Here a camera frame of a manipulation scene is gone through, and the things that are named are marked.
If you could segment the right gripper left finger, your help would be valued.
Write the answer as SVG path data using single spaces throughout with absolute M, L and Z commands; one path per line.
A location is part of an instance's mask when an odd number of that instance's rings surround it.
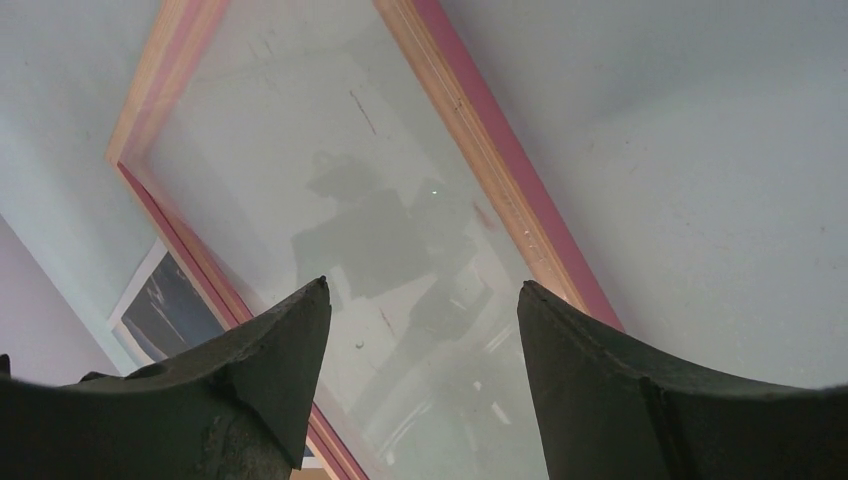
M 286 479 L 302 465 L 331 320 L 318 277 L 124 376 L 1 379 L 5 479 Z

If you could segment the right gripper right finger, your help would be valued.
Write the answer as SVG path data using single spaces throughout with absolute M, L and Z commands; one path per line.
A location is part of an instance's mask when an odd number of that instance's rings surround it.
M 843 479 L 847 389 L 713 370 L 581 312 L 534 281 L 517 306 L 553 479 Z

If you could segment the pink wooden picture frame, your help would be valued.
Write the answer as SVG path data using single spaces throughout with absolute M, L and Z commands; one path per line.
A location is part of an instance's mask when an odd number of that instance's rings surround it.
M 147 160 L 232 1 L 164 1 L 105 158 L 225 327 L 252 311 L 209 249 L 148 184 Z M 484 190 L 531 278 L 578 308 L 616 317 L 488 85 L 438 1 L 370 1 Z M 373 479 L 320 411 L 308 446 L 332 479 Z

